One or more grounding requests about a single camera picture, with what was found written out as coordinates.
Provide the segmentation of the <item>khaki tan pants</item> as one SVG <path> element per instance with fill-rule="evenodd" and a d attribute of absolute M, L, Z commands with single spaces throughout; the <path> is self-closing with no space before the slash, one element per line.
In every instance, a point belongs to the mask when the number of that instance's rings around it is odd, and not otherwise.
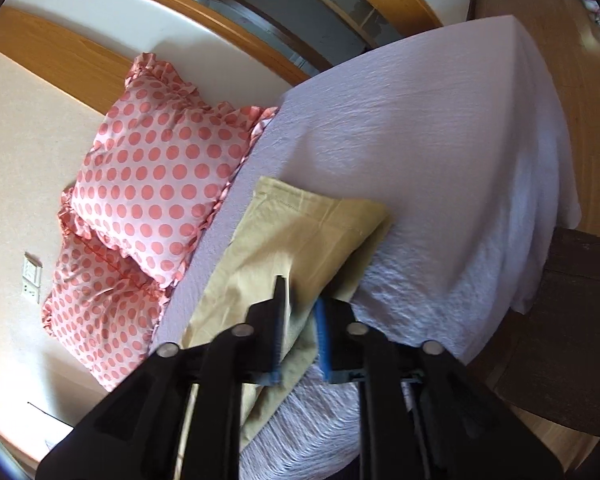
<path fill-rule="evenodd" d="M 312 309 L 318 296 L 332 286 L 336 298 L 350 300 L 390 224 L 389 209 L 372 200 L 330 198 L 259 179 L 182 339 L 187 348 L 212 341 L 242 322 L 252 304 L 270 298 L 276 276 L 286 278 L 282 380 L 245 388 L 242 446 L 257 437 L 316 359 Z"/>

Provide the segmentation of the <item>large pink polka-dot pillow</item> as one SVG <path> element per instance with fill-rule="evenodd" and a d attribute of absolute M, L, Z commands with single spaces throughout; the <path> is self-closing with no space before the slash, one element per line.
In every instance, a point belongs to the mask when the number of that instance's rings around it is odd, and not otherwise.
<path fill-rule="evenodd" d="M 140 54 L 76 176 L 76 232 L 175 285 L 276 113 L 209 105 L 171 63 Z"/>

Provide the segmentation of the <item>lavender bed sheet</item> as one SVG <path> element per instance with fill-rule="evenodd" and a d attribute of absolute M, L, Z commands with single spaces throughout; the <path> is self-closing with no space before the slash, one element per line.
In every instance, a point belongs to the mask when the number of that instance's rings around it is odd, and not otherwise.
<path fill-rule="evenodd" d="M 508 310 L 525 311 L 556 226 L 581 218 L 569 132 L 521 22 L 446 26 L 352 58 L 279 112 L 204 233 L 157 332 L 181 336 L 260 177 L 387 206 L 392 226 L 352 306 L 404 344 L 463 362 Z"/>

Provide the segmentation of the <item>white wall power socket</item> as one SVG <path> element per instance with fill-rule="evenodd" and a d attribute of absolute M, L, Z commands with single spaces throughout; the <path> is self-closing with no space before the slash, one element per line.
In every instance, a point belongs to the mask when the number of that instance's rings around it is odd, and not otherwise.
<path fill-rule="evenodd" d="M 26 278 L 21 281 L 21 292 L 23 297 L 32 302 L 32 304 L 40 302 L 40 288 Z"/>

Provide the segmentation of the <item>small pink polka-dot pillow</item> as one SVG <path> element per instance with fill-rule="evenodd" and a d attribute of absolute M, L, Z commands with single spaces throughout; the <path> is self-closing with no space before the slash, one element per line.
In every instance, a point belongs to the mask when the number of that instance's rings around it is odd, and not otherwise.
<path fill-rule="evenodd" d="M 42 322 L 111 391 L 148 357 L 167 303 L 166 292 L 133 259 L 68 231 Z"/>

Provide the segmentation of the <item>white wall light switch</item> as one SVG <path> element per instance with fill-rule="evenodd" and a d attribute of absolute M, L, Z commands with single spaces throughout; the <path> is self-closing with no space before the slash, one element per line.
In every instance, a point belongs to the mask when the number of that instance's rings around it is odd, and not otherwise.
<path fill-rule="evenodd" d="M 22 278 L 36 287 L 41 286 L 42 263 L 28 252 L 23 255 Z"/>

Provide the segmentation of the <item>wooden door frame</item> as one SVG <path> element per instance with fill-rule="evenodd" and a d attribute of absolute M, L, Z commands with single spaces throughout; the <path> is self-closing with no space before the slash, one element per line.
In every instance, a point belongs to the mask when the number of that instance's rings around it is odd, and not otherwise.
<path fill-rule="evenodd" d="M 273 105 L 309 78 L 193 0 L 0 0 L 0 53 L 100 114 L 143 52 L 173 63 L 210 103 Z"/>

